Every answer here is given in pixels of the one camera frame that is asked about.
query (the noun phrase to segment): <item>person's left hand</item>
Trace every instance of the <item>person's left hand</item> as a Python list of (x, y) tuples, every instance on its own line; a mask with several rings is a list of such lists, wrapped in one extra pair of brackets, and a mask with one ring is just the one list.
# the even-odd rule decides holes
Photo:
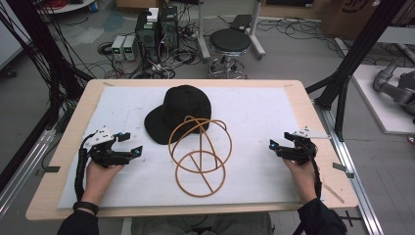
[(115, 175), (124, 165), (114, 165), (103, 168), (91, 161), (86, 168), (86, 188), (81, 202), (99, 205)]

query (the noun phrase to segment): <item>black wrist strap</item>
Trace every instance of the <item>black wrist strap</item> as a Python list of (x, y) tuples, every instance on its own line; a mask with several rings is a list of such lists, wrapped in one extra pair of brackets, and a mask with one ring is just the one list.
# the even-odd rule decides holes
[(76, 202), (73, 204), (74, 211), (80, 208), (91, 210), (95, 215), (97, 215), (99, 209), (97, 205), (88, 202)]

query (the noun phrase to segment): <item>cap brim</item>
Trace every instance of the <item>cap brim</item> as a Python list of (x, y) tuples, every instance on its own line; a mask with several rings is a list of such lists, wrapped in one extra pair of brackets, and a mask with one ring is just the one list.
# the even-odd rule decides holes
[[(161, 106), (153, 109), (149, 112), (144, 119), (144, 126), (146, 127), (147, 133), (150, 137), (161, 145), (167, 145), (170, 135), (173, 132), (173, 128), (170, 128), (164, 124), (161, 119)], [(183, 136), (184, 132), (176, 131), (174, 136), (171, 138), (171, 143), (176, 142)]]

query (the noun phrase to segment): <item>black baseball cap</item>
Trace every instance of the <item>black baseball cap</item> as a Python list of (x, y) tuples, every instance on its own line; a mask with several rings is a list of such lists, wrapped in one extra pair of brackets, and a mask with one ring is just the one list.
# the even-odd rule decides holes
[[(187, 116), (193, 118), (210, 119), (211, 106), (208, 96), (200, 89), (191, 85), (181, 85), (167, 90), (162, 105), (149, 112), (144, 119), (144, 126), (154, 141), (159, 144), (168, 144), (173, 130), (183, 123)], [(176, 142), (189, 129), (196, 125), (195, 122), (181, 126), (171, 138), (171, 143)]]

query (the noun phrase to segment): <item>person's right hand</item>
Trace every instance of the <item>person's right hand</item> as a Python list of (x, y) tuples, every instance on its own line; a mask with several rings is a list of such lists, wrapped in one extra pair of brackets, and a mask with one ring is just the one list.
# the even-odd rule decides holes
[(287, 168), (290, 170), (291, 176), (296, 183), (301, 201), (306, 204), (309, 201), (317, 198), (314, 189), (314, 168), (311, 161), (308, 161), (302, 165), (293, 163), (292, 161), (286, 159), (283, 159), (283, 161)]

